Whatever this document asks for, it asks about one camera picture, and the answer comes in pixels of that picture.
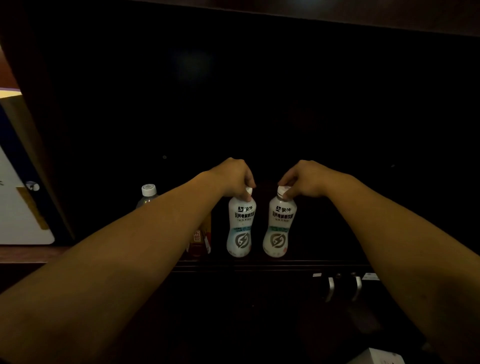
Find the circular gray logo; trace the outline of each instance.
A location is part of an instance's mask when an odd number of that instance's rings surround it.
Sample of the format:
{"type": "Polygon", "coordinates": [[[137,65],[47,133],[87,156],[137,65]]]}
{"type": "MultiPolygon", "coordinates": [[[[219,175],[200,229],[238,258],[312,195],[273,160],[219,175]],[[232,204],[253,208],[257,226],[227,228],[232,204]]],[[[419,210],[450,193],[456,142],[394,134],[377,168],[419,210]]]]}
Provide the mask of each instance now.
{"type": "Polygon", "coordinates": [[[243,234],[238,234],[235,237],[235,244],[239,248],[246,248],[250,242],[250,234],[247,232],[244,232],[243,234]]]}
{"type": "Polygon", "coordinates": [[[270,243],[274,248],[281,248],[285,245],[286,237],[284,234],[272,234],[270,236],[270,243]]]}

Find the white sticker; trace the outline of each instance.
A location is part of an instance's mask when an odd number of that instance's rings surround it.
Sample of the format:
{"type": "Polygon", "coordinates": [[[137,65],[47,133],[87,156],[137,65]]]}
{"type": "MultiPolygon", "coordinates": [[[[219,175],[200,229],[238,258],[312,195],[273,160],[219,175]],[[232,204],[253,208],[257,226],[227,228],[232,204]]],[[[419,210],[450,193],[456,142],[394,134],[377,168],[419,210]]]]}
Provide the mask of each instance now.
{"type": "Polygon", "coordinates": [[[362,280],[380,280],[375,273],[365,273],[362,280]]]}

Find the forearm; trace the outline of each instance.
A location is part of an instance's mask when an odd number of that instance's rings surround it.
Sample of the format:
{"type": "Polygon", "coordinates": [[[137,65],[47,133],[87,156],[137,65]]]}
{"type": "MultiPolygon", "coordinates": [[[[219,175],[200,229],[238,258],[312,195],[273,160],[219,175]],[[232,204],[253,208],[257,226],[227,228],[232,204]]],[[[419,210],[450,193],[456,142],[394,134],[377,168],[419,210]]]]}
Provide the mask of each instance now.
{"type": "Polygon", "coordinates": [[[168,275],[221,196],[204,172],[0,295],[0,357],[15,364],[95,357],[168,275]]]}
{"type": "Polygon", "coordinates": [[[422,217],[339,175],[328,197],[399,306],[444,360],[478,359],[480,257],[422,217]]]}

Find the clear plastic bottle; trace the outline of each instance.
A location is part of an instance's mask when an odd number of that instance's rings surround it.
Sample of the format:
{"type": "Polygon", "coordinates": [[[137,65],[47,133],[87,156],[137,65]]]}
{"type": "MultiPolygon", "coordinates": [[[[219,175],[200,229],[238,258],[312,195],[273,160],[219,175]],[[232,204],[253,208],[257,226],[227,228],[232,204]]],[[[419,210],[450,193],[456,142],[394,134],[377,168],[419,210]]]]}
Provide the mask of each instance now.
{"type": "Polygon", "coordinates": [[[288,231],[297,213],[293,200],[284,200],[283,194],[290,187],[279,186],[276,197],[272,198],[268,209],[268,230],[264,237],[264,251],[273,258],[284,256],[288,249],[288,231]]]}
{"type": "MultiPolygon", "coordinates": [[[[251,187],[246,187],[246,190],[249,194],[252,194],[251,187]]],[[[236,258],[246,256],[252,249],[250,230],[256,210],[257,203],[253,198],[250,202],[245,202],[232,197],[228,203],[230,232],[227,238],[227,250],[236,258]]]]}
{"type": "Polygon", "coordinates": [[[144,184],[142,186],[142,195],[143,195],[143,198],[140,201],[138,201],[136,208],[142,207],[146,203],[148,203],[148,202],[152,201],[154,198],[158,197],[158,195],[156,194],[155,185],[151,184],[151,183],[144,184]]]}

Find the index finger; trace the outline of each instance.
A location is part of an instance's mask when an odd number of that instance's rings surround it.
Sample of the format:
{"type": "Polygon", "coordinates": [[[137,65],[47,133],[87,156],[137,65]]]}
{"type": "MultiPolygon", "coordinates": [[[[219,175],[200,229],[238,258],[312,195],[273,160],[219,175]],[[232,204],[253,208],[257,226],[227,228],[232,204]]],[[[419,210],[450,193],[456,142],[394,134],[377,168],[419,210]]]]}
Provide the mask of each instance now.
{"type": "Polygon", "coordinates": [[[251,188],[257,187],[255,184],[255,180],[253,179],[253,174],[250,168],[247,166],[247,170],[245,171],[245,184],[251,188]]]}
{"type": "Polygon", "coordinates": [[[297,174],[297,165],[294,165],[292,168],[290,168],[287,173],[285,173],[282,177],[282,179],[278,182],[278,185],[279,186],[285,186],[287,185],[288,182],[290,182],[291,180],[293,180],[295,177],[298,177],[298,174],[297,174]]]}

